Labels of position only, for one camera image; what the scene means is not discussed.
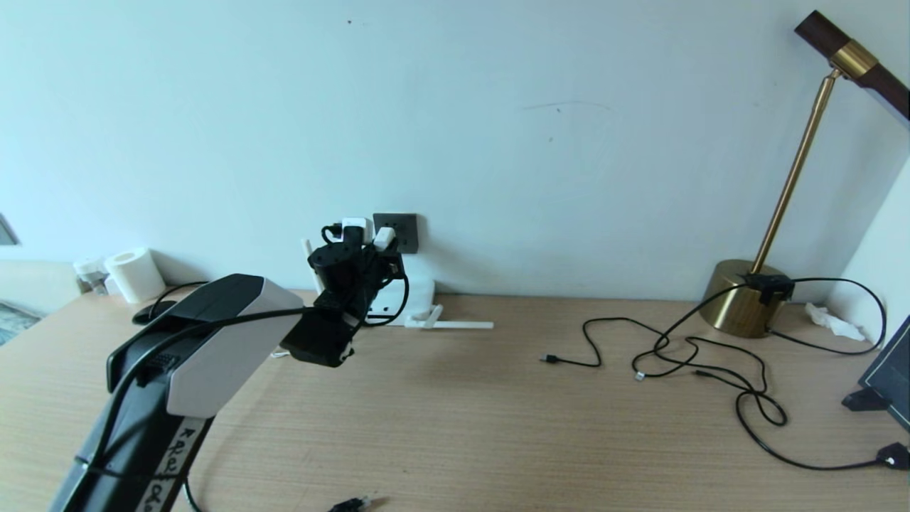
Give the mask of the patterned grey fabric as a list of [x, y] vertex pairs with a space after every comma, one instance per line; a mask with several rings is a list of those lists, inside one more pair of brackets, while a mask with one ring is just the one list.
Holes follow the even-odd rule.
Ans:
[[0, 302], [0, 347], [42, 320], [42, 316]]

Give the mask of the black round desk grommet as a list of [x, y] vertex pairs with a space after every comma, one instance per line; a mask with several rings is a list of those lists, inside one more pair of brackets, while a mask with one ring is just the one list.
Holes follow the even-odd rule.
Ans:
[[140, 309], [133, 315], [131, 321], [134, 325], [147, 325], [151, 323], [151, 321], [155, 321], [157, 317], [168, 311], [177, 303], [177, 301], [173, 301], [172, 299], [163, 299], [163, 301], [156, 302], [155, 304]]

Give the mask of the beige upholstered furniture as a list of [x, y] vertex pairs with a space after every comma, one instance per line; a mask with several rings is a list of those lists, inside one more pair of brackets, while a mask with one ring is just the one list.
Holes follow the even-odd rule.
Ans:
[[0, 260], [0, 304], [46, 316], [81, 295], [70, 263]]

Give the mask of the grey wall power socket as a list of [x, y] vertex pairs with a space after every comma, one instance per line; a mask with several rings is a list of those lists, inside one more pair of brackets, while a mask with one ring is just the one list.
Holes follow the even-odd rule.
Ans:
[[419, 217], [416, 213], [374, 213], [373, 223], [377, 230], [395, 230], [397, 251], [402, 254], [419, 252]]

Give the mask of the brass desk lamp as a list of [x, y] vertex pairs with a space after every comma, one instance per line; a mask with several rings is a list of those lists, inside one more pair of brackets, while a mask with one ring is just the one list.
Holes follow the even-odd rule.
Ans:
[[761, 305], [758, 302], [758, 292], [746, 287], [740, 275], [784, 274], [767, 266], [766, 261], [792, 201], [837, 82], [846, 80], [861, 90], [877, 96], [885, 106], [896, 113], [898, 120], [910, 125], [909, 85], [904, 84], [880, 62], [877, 56], [849, 36], [828, 16], [819, 10], [813, 10], [796, 26], [794, 33], [822, 55], [828, 62], [830, 71], [821, 80], [810, 107], [796, 155], [761, 238], [759, 250], [751, 260], [730, 259], [718, 262], [698, 309], [698, 314], [701, 314], [703, 320], [711, 327], [722, 333], [747, 339], [757, 339], [770, 334], [771, 327], [786, 302], [774, 302], [770, 306]]

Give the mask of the crumpled white tissue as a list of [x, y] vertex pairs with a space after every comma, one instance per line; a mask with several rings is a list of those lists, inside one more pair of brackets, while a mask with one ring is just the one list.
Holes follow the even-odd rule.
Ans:
[[856, 325], [831, 314], [825, 306], [805, 304], [805, 312], [813, 324], [832, 331], [835, 336], [845, 337], [854, 341], [867, 340], [867, 337]]

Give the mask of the white router with antennas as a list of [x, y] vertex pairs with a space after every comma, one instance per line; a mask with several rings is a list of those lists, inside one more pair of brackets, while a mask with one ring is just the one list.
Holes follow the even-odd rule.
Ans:
[[[306, 262], [308, 256], [314, 250], [309, 240], [304, 239], [301, 242]], [[345, 243], [331, 243], [326, 245], [355, 245]], [[397, 248], [399, 240], [393, 242], [389, 249]], [[316, 292], [322, 292], [322, 284], [315, 272], [310, 269], [314, 279]], [[365, 327], [381, 327], [387, 325], [402, 326], [407, 329], [492, 329], [494, 324], [491, 321], [443, 321], [441, 314], [444, 310], [441, 304], [436, 304], [435, 282], [426, 278], [410, 278], [406, 275], [405, 279], [396, 279], [388, 282], [379, 292], [373, 301], [373, 307], [368, 314], [367, 320], [360, 321], [347, 314], [335, 314], [326, 310], [314, 308], [319, 318], [328, 321], [333, 326], [341, 327], [345, 331], [357, 331]]]

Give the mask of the black adapter block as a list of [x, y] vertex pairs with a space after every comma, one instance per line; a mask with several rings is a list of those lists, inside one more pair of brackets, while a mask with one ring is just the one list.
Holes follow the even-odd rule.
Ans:
[[758, 302], [770, 306], [774, 302], [787, 302], [792, 297], [796, 282], [785, 274], [741, 274], [749, 289], [758, 292]]

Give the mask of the white toilet paper roll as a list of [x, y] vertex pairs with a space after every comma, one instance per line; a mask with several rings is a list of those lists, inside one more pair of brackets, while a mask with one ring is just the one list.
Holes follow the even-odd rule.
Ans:
[[148, 247], [107, 257], [104, 266], [128, 304], [140, 304], [165, 291], [166, 283]]

